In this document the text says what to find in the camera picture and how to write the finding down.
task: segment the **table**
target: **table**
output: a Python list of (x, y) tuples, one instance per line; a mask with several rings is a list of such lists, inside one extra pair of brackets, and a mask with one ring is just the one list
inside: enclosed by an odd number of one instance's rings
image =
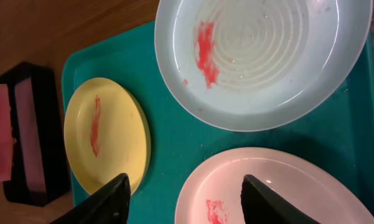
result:
[[(54, 70), (63, 121), (61, 74), (68, 56), (155, 19), (159, 0), (0, 0), (0, 74), (21, 61)], [(374, 12), (372, 22), (374, 45)], [(35, 208), (7, 202), (0, 223), (47, 223), (72, 207), (71, 194)]]

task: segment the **red stain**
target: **red stain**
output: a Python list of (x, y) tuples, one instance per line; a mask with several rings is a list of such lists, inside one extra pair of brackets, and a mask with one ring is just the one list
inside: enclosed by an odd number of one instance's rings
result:
[(91, 124), (91, 134), (90, 134), (90, 144), (93, 148), (93, 153), (95, 157), (98, 156), (100, 152), (100, 146), (98, 145), (98, 125), (101, 115), (101, 101), (98, 95), (95, 98), (95, 115), (93, 117), (93, 122)]
[(224, 212), (223, 202), (220, 200), (206, 200), (207, 219), (211, 224), (227, 224), (227, 214)]
[(205, 76), (208, 89), (212, 87), (212, 83), (217, 83), (217, 77), (220, 73), (212, 58), (214, 47), (212, 40), (213, 28), (214, 22), (200, 22), (198, 28), (199, 60), (197, 61), (197, 66)]

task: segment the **concentric circle pattern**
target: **concentric circle pattern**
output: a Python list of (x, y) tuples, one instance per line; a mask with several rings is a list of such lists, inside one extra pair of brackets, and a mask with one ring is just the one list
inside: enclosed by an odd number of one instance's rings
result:
[(251, 91), (290, 71), (306, 44), (309, 16), (304, 0), (202, 1), (194, 18), (196, 60), (197, 32), (207, 24), (213, 24), (211, 57), (220, 72), (209, 88)]

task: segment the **white plate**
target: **white plate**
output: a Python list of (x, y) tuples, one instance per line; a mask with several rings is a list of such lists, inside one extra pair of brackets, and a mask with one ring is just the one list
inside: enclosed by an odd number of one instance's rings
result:
[[(374, 223), (359, 199), (317, 166), (285, 152), (247, 147), (217, 154), (193, 171), (179, 195), (175, 224), (245, 224), (240, 195), (246, 174), (319, 223)], [(214, 214), (220, 222), (209, 220)]]
[(161, 0), (155, 50), (176, 100), (236, 131), (308, 113), (345, 80), (367, 39), (372, 0)]

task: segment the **green tray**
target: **green tray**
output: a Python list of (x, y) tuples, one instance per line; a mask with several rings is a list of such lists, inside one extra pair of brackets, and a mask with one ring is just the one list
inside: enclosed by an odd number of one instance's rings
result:
[[(372, 36), (353, 71), (317, 109), (280, 128), (236, 133), (211, 127), (172, 97), (157, 67), (154, 23), (72, 54), (62, 73), (65, 110), (78, 86), (112, 79), (141, 104), (152, 138), (151, 163), (131, 198), (128, 223), (173, 223), (177, 198), (188, 175), (227, 149), (259, 146), (297, 155), (350, 189), (374, 216), (374, 60)], [(73, 199), (88, 197), (72, 174)]]

